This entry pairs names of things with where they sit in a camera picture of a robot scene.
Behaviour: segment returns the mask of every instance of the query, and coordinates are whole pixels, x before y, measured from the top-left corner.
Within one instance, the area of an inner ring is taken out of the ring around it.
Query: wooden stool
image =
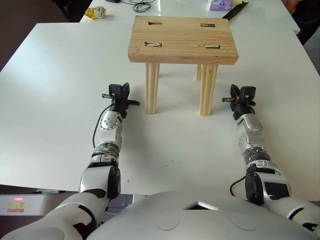
[[[218,64],[238,60],[227,19],[135,16],[128,49],[131,62],[145,63],[145,113],[156,113],[160,63],[197,64],[200,115],[209,116]]]

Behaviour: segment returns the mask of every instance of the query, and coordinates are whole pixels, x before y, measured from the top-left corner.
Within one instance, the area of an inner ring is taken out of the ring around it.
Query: purple box
[[[208,0],[211,11],[230,11],[234,0]]]

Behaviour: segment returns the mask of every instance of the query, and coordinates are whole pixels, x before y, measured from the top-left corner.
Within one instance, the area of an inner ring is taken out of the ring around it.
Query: red light
[[[23,197],[14,197],[13,201],[22,201],[24,198]]]

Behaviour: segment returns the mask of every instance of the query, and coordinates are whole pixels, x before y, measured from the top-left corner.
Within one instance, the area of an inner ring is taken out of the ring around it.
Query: yellow snack package
[[[239,5],[239,4],[242,4],[242,0],[234,0],[233,1],[233,7]]]
[[[106,15],[106,9],[103,6],[89,7],[84,15],[91,19],[103,19]]]

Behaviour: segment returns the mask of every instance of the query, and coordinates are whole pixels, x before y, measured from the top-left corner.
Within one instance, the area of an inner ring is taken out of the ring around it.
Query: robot
[[[139,102],[128,100],[129,92],[128,83],[111,84],[109,94],[102,95],[112,103],[98,119],[92,138],[94,150],[79,193],[3,240],[320,239],[320,208],[291,197],[288,181],[267,152],[263,127],[252,108],[253,86],[239,89],[232,85],[231,97],[222,99],[230,102],[236,120],[239,149],[246,164],[247,200],[205,190],[160,192],[103,223],[109,201],[121,192],[118,158],[126,110],[130,105],[139,106]]]

